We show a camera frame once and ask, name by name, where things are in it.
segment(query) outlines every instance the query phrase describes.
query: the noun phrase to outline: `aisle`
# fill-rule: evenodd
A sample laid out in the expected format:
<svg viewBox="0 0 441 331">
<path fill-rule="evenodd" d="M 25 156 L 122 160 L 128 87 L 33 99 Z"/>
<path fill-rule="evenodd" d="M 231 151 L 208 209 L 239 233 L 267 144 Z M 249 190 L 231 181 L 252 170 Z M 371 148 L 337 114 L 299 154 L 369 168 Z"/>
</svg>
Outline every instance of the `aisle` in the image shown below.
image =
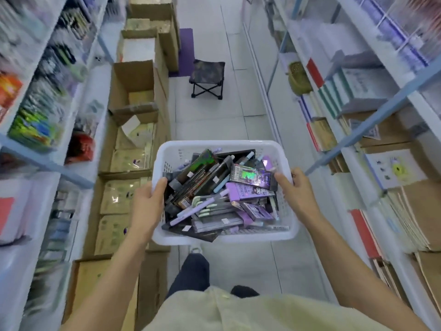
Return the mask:
<svg viewBox="0 0 441 331">
<path fill-rule="evenodd" d="M 223 100 L 190 97 L 189 77 L 170 78 L 172 137 L 193 139 L 273 139 L 242 33 L 242 0 L 178 0 L 181 28 L 192 28 L 195 57 L 225 61 Z M 225 290 L 248 285 L 262 294 L 297 294 L 328 300 L 314 248 L 305 229 L 293 240 L 239 245 L 203 244 L 210 282 Z M 168 284 L 188 254 L 173 247 Z"/>
</svg>

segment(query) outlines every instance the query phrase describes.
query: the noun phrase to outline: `purple mat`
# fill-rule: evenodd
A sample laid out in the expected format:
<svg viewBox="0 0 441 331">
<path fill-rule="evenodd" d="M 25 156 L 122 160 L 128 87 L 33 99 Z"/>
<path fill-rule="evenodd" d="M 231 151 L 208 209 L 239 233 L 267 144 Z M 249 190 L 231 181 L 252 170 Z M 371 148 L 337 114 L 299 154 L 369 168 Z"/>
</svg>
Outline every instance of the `purple mat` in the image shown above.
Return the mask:
<svg viewBox="0 0 441 331">
<path fill-rule="evenodd" d="M 189 77 L 193 73 L 195 60 L 195 44 L 193 29 L 179 29 L 181 35 L 181 51 L 179 51 L 179 71 L 170 72 L 169 77 Z"/>
</svg>

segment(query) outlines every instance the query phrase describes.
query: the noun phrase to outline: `sneaker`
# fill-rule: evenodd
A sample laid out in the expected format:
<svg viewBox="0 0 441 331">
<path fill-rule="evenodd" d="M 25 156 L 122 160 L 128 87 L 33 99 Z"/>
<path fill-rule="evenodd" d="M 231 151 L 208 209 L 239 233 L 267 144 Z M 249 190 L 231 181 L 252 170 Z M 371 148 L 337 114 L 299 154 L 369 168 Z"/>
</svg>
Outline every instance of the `sneaker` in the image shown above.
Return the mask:
<svg viewBox="0 0 441 331">
<path fill-rule="evenodd" d="M 190 245 L 190 253 L 202 254 L 202 247 L 200 244 Z"/>
</svg>

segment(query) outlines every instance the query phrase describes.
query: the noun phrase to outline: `forearm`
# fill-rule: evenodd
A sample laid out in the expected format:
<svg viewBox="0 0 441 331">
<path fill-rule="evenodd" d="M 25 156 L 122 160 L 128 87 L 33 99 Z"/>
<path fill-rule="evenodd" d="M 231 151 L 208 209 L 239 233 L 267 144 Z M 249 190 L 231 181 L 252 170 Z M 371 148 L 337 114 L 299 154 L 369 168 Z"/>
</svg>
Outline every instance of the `forearm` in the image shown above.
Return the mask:
<svg viewBox="0 0 441 331">
<path fill-rule="evenodd" d="M 394 331 L 426 331 L 425 324 L 367 267 L 321 215 L 303 218 L 339 303 Z"/>
<path fill-rule="evenodd" d="M 63 331 L 120 331 L 145 249 L 145 240 L 129 231 L 104 276 L 64 324 Z"/>
</svg>

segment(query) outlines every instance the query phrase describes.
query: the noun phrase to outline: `hand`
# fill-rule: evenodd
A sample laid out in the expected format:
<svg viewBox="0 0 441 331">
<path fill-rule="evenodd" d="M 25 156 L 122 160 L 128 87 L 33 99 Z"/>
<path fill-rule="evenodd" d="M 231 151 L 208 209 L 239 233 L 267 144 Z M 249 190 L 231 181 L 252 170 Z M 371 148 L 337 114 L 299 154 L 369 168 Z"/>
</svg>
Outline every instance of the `hand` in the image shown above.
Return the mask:
<svg viewBox="0 0 441 331">
<path fill-rule="evenodd" d="M 311 182 L 300 168 L 291 170 L 294 186 L 282 173 L 274 176 L 282 187 L 285 200 L 301 220 L 320 216 L 320 208 L 312 190 Z"/>
<path fill-rule="evenodd" d="M 164 210 L 164 191 L 167 179 L 161 178 L 152 193 L 152 182 L 139 187 L 135 191 L 132 204 L 132 221 L 130 232 L 140 237 L 142 243 L 148 243 L 153 231 L 161 220 Z"/>
</svg>

